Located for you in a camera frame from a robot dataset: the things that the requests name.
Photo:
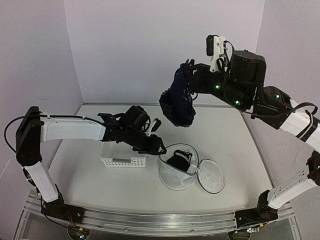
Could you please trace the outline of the white perforated plastic basket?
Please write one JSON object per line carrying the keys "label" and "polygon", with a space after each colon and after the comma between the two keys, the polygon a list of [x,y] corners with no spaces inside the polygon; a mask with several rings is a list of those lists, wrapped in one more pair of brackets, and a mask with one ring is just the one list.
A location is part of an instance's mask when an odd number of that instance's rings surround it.
{"label": "white perforated plastic basket", "polygon": [[105,167],[144,168],[147,156],[133,151],[131,146],[122,142],[104,142],[99,158]]}

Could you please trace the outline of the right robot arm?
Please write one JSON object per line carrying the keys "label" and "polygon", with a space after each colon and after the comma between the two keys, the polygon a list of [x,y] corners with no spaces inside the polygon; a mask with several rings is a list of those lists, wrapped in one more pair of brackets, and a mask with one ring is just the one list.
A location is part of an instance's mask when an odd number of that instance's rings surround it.
{"label": "right robot arm", "polygon": [[297,103],[274,86],[264,86],[266,60],[247,50],[235,50],[228,66],[210,71],[206,64],[192,64],[183,69],[190,89],[197,94],[211,94],[252,119],[260,119],[276,130],[294,135],[313,148],[305,167],[289,183],[260,194],[257,206],[235,212],[236,226],[244,228],[265,224],[278,218],[285,203],[320,185],[320,120],[318,108],[310,102]]}

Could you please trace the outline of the dark navy lace bra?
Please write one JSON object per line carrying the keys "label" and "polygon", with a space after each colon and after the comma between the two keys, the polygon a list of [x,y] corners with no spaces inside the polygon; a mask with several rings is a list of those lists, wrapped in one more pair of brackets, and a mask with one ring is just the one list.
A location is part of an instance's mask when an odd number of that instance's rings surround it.
{"label": "dark navy lace bra", "polygon": [[170,88],[165,90],[159,99],[163,115],[176,127],[190,127],[196,115],[192,92],[184,74],[184,69],[188,66],[187,63],[180,65],[174,74]]}

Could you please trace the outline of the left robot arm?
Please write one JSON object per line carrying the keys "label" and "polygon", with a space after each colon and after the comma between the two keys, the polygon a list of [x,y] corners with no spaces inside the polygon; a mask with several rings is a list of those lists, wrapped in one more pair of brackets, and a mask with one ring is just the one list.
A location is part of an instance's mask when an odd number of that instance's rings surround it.
{"label": "left robot arm", "polygon": [[32,106],[15,133],[15,157],[26,179],[40,197],[41,213],[47,218],[81,223],[85,209],[66,203],[59,187],[43,161],[42,145],[71,140],[124,143],[138,154],[159,156],[167,149],[155,132],[159,119],[151,120],[138,105],[117,114],[98,113],[96,116],[49,114]]}

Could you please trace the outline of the black bra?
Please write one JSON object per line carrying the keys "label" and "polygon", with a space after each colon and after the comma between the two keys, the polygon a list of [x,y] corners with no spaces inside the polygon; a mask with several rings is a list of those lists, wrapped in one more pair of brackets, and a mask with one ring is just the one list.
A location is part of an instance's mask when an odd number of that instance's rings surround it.
{"label": "black bra", "polygon": [[192,156],[193,154],[188,151],[175,150],[166,163],[178,170],[187,172],[191,165]]}

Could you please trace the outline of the white mesh laundry bag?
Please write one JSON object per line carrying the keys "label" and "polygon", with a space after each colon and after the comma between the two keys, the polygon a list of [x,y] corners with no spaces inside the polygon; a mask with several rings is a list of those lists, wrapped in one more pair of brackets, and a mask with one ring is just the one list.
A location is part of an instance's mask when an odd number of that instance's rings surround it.
{"label": "white mesh laundry bag", "polygon": [[[159,178],[164,186],[174,191],[182,191],[199,183],[200,187],[210,194],[220,193],[226,184],[225,175],[221,167],[211,159],[200,159],[197,150],[185,143],[176,143],[166,148],[167,152],[158,156]],[[187,172],[181,171],[166,161],[176,150],[192,153],[190,167]]]}

